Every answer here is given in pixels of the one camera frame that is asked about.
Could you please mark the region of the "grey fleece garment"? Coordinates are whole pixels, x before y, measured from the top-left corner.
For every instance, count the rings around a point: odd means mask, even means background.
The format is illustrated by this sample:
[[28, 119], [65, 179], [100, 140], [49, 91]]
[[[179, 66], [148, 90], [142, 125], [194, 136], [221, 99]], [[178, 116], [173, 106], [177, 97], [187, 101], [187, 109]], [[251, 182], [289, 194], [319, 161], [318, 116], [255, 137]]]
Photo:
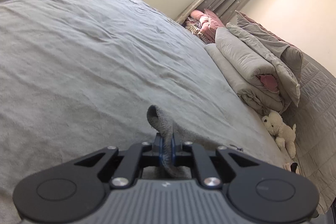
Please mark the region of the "grey fleece garment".
[[201, 137], [191, 130], [179, 125], [168, 112], [157, 105], [151, 105], [147, 110], [147, 120], [163, 139], [162, 148], [162, 166], [163, 169], [172, 178], [187, 179], [191, 178], [191, 171], [186, 167], [176, 167], [173, 165], [173, 137], [179, 137], [181, 142], [191, 141], [202, 145], [206, 150], [214, 150], [219, 142], [210, 140], [207, 137]]

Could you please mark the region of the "white plush dog toy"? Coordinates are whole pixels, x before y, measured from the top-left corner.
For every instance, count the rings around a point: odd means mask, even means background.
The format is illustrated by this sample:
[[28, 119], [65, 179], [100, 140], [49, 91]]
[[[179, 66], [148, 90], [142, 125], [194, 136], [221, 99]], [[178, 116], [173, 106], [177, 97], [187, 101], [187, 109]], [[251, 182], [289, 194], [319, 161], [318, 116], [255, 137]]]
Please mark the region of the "white plush dog toy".
[[294, 159], [296, 155], [294, 144], [296, 124], [291, 128], [282, 120], [282, 116], [275, 111], [271, 111], [267, 116], [263, 116], [261, 121], [268, 133], [274, 138], [278, 148], [286, 150], [290, 159]]

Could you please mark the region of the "beige and black garment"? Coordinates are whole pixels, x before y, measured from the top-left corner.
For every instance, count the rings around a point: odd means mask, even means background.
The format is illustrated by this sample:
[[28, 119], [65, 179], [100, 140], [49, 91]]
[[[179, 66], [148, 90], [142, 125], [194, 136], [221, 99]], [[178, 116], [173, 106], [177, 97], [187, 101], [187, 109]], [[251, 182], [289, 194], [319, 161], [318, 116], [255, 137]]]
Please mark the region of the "beige and black garment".
[[300, 174], [299, 168], [298, 168], [298, 163], [292, 162], [292, 163], [286, 163], [283, 165], [283, 168], [285, 170], [288, 170], [290, 172], [296, 173], [297, 175]]

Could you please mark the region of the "grey quilted headboard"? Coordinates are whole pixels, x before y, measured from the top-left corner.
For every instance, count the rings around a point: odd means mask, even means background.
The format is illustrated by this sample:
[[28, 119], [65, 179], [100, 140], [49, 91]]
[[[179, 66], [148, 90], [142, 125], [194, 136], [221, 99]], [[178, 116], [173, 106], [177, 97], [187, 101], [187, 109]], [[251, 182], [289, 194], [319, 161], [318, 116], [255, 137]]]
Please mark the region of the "grey quilted headboard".
[[335, 199], [335, 77], [319, 62], [303, 55], [299, 105], [282, 114], [296, 124], [294, 161], [318, 189], [317, 211], [327, 212]]

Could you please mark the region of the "folded grey duvet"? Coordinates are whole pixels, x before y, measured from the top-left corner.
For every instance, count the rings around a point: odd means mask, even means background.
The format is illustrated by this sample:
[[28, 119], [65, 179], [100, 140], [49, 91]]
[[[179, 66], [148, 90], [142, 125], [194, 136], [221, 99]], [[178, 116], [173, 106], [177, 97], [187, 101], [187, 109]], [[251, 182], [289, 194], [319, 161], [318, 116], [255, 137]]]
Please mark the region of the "folded grey duvet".
[[260, 115], [298, 106], [303, 53], [242, 12], [205, 50], [236, 95]]

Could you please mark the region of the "grey bed sheet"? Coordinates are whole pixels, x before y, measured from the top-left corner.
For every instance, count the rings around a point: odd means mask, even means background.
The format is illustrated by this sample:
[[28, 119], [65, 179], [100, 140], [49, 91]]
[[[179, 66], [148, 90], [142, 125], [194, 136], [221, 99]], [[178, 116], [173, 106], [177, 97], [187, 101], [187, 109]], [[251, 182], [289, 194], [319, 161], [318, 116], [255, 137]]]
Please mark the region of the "grey bed sheet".
[[289, 161], [204, 44], [141, 0], [1, 0], [1, 223], [26, 176], [151, 141], [156, 105], [212, 150]]

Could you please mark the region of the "pink bedding pile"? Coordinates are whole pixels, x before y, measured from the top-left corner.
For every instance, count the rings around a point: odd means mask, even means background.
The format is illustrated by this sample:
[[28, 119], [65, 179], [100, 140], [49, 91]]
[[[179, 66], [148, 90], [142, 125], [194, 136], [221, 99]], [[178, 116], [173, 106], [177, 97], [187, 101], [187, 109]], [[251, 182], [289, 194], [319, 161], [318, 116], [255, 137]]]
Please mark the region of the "pink bedding pile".
[[210, 44], [215, 43], [217, 29], [225, 26], [214, 12], [204, 9], [204, 12], [192, 11], [185, 20], [184, 27], [205, 44]]

